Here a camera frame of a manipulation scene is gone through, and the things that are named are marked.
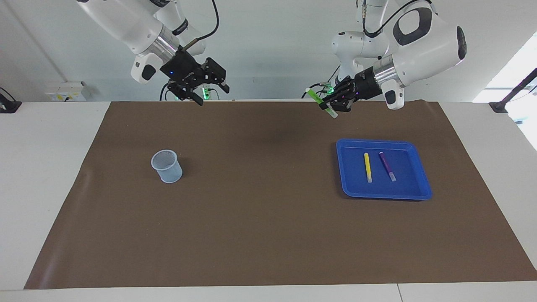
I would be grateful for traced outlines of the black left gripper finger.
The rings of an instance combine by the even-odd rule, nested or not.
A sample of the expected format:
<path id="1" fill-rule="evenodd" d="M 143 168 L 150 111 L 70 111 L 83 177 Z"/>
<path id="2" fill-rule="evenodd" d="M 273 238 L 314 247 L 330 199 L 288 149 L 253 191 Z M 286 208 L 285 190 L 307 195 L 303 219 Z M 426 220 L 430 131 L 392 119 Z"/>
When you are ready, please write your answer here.
<path id="1" fill-rule="evenodd" d="M 343 102 L 351 101 L 355 98 L 355 80 L 351 77 L 345 77 L 339 81 L 332 94 L 325 97 L 326 102 Z"/>
<path id="2" fill-rule="evenodd" d="M 324 98 L 320 108 L 322 110 L 332 109 L 336 112 L 349 112 L 353 103 L 353 98 Z"/>

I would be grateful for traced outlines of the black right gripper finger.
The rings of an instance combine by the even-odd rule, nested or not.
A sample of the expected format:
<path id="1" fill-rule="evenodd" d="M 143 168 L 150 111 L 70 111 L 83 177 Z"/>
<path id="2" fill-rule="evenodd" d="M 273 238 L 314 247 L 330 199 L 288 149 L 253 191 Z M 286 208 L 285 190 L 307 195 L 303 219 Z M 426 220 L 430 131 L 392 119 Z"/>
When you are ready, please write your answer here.
<path id="1" fill-rule="evenodd" d="M 225 93 L 229 93 L 230 87 L 226 83 L 226 70 L 213 59 L 206 59 L 204 63 L 205 84 L 214 84 Z"/>
<path id="2" fill-rule="evenodd" d="M 181 101 L 190 100 L 194 101 L 199 106 L 203 106 L 204 99 L 197 95 L 193 88 L 178 83 L 169 83 L 167 84 L 167 89 Z"/>

